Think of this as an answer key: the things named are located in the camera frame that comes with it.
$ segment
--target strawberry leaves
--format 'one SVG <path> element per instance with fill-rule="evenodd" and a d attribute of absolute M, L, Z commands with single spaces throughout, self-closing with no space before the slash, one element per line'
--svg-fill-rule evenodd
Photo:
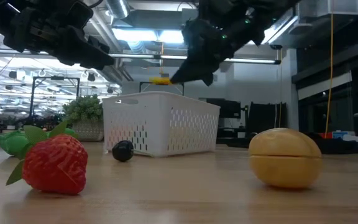
<path fill-rule="evenodd" d="M 15 167 L 8 180 L 6 181 L 7 186 L 22 179 L 23 164 L 24 160 L 20 161 L 19 164 Z"/>
<path fill-rule="evenodd" d="M 40 141 L 48 139 L 47 133 L 38 127 L 26 125 L 23 129 L 25 136 L 31 144 L 37 144 Z"/>
<path fill-rule="evenodd" d="M 62 121 L 58 126 L 56 126 L 49 134 L 49 138 L 55 137 L 59 134 L 63 134 L 67 127 L 67 121 Z"/>
<path fill-rule="evenodd" d="M 33 147 L 34 145 L 31 143 L 28 143 L 24 146 L 23 150 L 19 153 L 19 155 L 17 155 L 17 158 L 19 158 L 20 160 L 23 160 L 25 158 L 25 155 L 27 154 L 28 151 L 30 151 L 30 149 Z"/>
<path fill-rule="evenodd" d="M 79 138 L 79 135 L 77 133 L 70 133 L 70 134 L 67 134 L 67 135 L 72 136 L 75 139 Z"/>

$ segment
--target potted plant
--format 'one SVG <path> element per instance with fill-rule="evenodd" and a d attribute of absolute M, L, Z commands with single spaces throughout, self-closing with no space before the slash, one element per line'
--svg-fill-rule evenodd
<path fill-rule="evenodd" d="M 73 124 L 78 140 L 103 139 L 103 107 L 97 95 L 79 97 L 63 105 L 63 111 L 66 119 Z"/>

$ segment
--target yellow cable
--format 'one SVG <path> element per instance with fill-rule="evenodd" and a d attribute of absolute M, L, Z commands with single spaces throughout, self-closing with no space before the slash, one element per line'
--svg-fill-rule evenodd
<path fill-rule="evenodd" d="M 334 76 L 334 0 L 331 1 L 331 77 L 329 84 L 329 93 L 328 93 L 328 105 L 327 105 L 327 121 L 326 121 L 326 132 L 324 138 L 327 138 L 328 133 L 328 123 L 329 123 L 329 112 L 331 109 L 331 92 L 333 89 L 333 76 Z"/>
<path fill-rule="evenodd" d="M 283 62 L 283 49 L 280 50 L 280 60 Z M 283 92 L 283 65 L 280 64 L 280 116 L 278 117 L 278 127 L 281 128 L 281 109 L 283 105 L 282 99 L 282 92 Z"/>
<path fill-rule="evenodd" d="M 161 55 L 163 55 L 163 54 L 164 54 L 164 42 L 161 43 Z M 163 65 L 163 60 L 161 59 L 160 75 L 163 74 L 162 65 Z"/>

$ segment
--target green toy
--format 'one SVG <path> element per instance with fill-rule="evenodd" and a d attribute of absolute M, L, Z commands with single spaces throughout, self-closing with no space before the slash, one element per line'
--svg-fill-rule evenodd
<path fill-rule="evenodd" d="M 65 129 L 65 134 L 69 134 L 76 138 L 74 130 L 70 128 Z M 13 131 L 7 134 L 0 134 L 0 147 L 11 156 L 18 156 L 25 145 L 29 143 L 27 137 L 21 131 Z"/>

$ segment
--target computer monitor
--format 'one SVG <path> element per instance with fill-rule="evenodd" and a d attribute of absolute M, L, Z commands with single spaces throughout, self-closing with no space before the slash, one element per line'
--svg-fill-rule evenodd
<path fill-rule="evenodd" d="M 237 118 L 241 119 L 241 103 L 225 99 L 207 98 L 207 103 L 221 107 L 219 118 Z"/>

